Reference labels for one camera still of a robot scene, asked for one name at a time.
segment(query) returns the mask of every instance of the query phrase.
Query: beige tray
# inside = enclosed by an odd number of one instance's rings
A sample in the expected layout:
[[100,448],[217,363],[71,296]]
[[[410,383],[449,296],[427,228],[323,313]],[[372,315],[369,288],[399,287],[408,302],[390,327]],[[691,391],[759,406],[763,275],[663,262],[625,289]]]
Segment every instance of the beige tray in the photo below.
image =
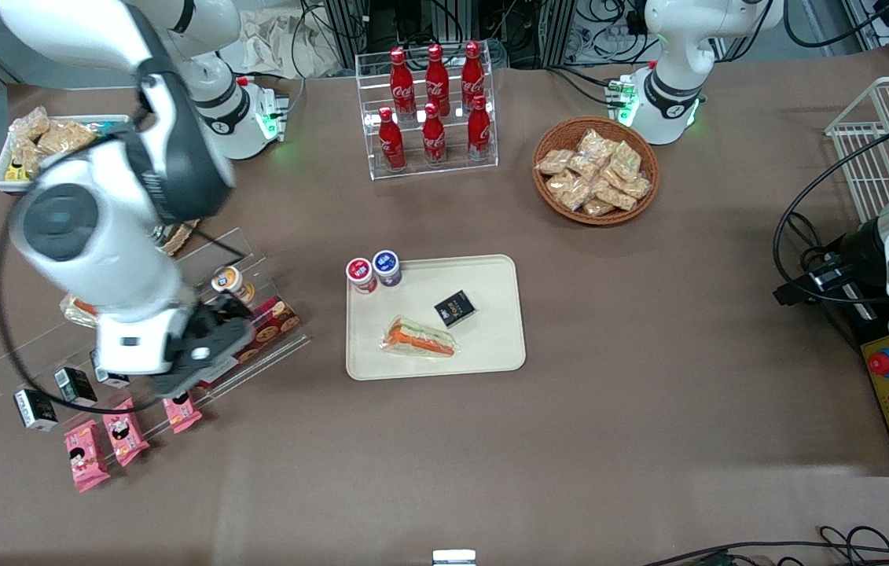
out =
[[[379,348],[396,315],[444,329],[434,305],[465,291],[476,313],[451,327],[452,358],[386,354]],[[517,271],[506,255],[402,262],[402,283],[362,295],[347,283],[347,372],[355,380],[510,372],[524,364]]]

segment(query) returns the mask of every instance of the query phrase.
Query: black box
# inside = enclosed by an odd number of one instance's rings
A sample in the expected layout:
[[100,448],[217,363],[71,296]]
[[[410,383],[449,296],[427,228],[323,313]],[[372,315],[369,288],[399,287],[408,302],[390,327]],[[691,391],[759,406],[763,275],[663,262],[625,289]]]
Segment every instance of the black box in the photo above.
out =
[[57,386],[64,396],[64,401],[73,402],[82,407],[94,407],[98,402],[94,388],[88,376],[81,369],[60,368],[56,372]]
[[119,373],[108,373],[102,369],[102,362],[98,359],[98,348],[92,350],[88,355],[91,358],[91,366],[95,369],[95,380],[98,383],[107,384],[107,386],[113,386],[116,389],[128,386],[129,377],[120,376]]
[[31,389],[23,389],[14,394],[17,415],[25,428],[49,432],[56,426],[57,413],[53,411],[53,402],[49,398]]
[[440,315],[441,320],[444,321],[444,326],[450,329],[451,326],[457,325],[462,319],[469,318],[473,312],[476,312],[476,308],[472,305],[472,301],[465,296],[465,291],[458,291],[458,293],[451,295],[446,300],[437,303],[434,306],[434,311],[437,311],[437,315]]

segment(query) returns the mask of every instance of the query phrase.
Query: pink snack package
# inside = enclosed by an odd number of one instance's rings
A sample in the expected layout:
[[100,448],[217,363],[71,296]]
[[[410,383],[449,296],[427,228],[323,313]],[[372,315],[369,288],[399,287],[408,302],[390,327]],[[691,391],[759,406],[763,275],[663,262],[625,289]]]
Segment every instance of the pink snack package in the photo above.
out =
[[[120,403],[116,409],[132,409],[133,400],[127,399]],[[112,441],[112,449],[116,452],[116,460],[119,465],[128,465],[130,460],[136,458],[140,451],[150,447],[140,434],[140,426],[136,424],[133,413],[127,415],[102,415],[105,430]]]
[[98,446],[98,425],[88,421],[64,434],[64,444],[70,454],[70,472],[74,487],[81,494],[109,479],[102,450]]
[[193,407],[193,400],[189,398],[189,393],[183,393],[174,399],[165,399],[164,414],[168,416],[168,424],[171,424],[171,431],[175,434],[186,430],[193,426],[193,423],[203,418],[203,413]]

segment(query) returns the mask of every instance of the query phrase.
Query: brown tablecloth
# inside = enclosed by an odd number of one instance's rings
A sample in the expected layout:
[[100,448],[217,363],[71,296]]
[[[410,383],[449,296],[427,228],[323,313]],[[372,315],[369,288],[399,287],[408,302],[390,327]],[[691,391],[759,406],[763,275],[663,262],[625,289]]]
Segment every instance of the brown tablecloth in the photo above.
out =
[[[598,110],[554,76],[498,73],[499,168],[378,183],[353,80],[309,82],[288,141],[237,165],[204,228],[240,226],[275,258],[314,341],[88,494],[59,436],[0,397],[0,560],[423,564],[467,547],[483,565],[635,564],[824,523],[889,534],[889,441],[861,363],[815,309],[770,294],[778,215],[833,161],[822,128],[882,75],[889,50],[719,65],[698,122],[656,150],[657,201],[613,229],[566,221],[531,184],[542,132]],[[12,116],[132,109],[128,90],[10,100]],[[804,211],[825,237],[853,225],[836,183]],[[351,380],[343,265],[386,247],[510,255],[523,368]],[[20,343],[60,321],[61,294],[17,254],[6,280]]]

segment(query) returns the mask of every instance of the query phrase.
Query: coca-cola bottle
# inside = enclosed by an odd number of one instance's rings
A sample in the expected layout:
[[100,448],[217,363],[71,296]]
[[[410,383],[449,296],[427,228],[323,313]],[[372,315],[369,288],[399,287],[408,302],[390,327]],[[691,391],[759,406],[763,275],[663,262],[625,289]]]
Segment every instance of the coca-cola bottle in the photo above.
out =
[[441,124],[441,119],[437,116],[437,104],[429,101],[423,109],[427,112],[426,122],[423,122],[423,154],[427,159],[427,165],[440,167],[447,159],[444,124]]
[[406,51],[402,47],[391,50],[391,99],[395,102],[395,112],[400,122],[416,119],[416,94],[413,92],[413,74],[406,67]]
[[483,62],[479,54],[483,51],[479,42],[465,43],[465,67],[461,69],[461,108],[468,116],[472,111],[472,98],[483,93]]
[[487,97],[482,94],[472,98],[472,114],[468,115],[468,158],[485,161],[490,156],[490,115],[487,114]]
[[384,161],[388,162],[389,171],[398,173],[406,168],[406,150],[402,147],[402,130],[391,119],[391,108],[383,106],[378,111],[382,125],[378,128],[378,138],[382,142]]
[[427,65],[427,101],[437,104],[437,113],[441,116],[451,114],[451,101],[448,100],[447,69],[441,62],[444,54],[437,43],[427,48],[430,65]]

